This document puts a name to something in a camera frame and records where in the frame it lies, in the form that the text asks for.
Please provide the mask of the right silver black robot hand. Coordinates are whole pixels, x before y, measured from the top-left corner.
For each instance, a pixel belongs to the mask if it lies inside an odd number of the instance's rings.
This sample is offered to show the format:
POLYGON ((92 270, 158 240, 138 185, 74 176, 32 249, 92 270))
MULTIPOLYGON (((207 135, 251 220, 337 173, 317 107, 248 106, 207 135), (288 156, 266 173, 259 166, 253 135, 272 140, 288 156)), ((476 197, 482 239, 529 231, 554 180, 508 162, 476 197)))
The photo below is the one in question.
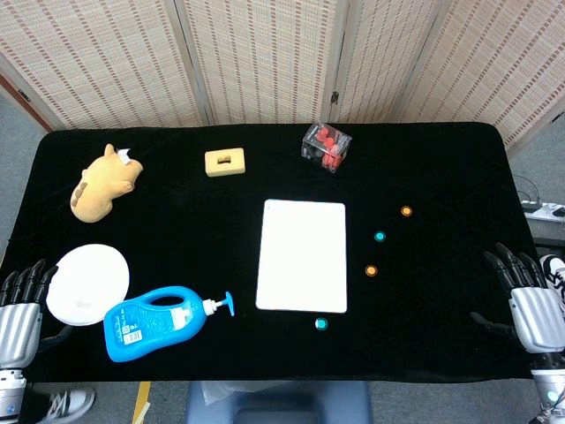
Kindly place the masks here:
POLYGON ((495 249, 483 255, 507 295, 513 324, 490 322, 477 312, 471 319, 491 333, 519 340, 528 353, 563 352, 564 301, 558 291, 564 283, 551 282, 539 261, 525 253, 514 254, 500 242, 495 249))

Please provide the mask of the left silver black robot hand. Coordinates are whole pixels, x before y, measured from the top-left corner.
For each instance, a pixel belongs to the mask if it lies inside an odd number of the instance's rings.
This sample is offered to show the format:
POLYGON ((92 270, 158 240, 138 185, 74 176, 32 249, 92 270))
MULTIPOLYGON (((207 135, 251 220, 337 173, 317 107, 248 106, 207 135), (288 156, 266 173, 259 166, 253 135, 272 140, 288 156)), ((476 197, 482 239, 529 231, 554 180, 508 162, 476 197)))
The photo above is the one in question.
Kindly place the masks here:
POLYGON ((72 332, 64 326, 56 335, 41 337, 43 313, 58 267, 45 269, 40 260, 22 271, 12 271, 1 283, 1 369, 24 369, 38 352, 61 344, 72 332))

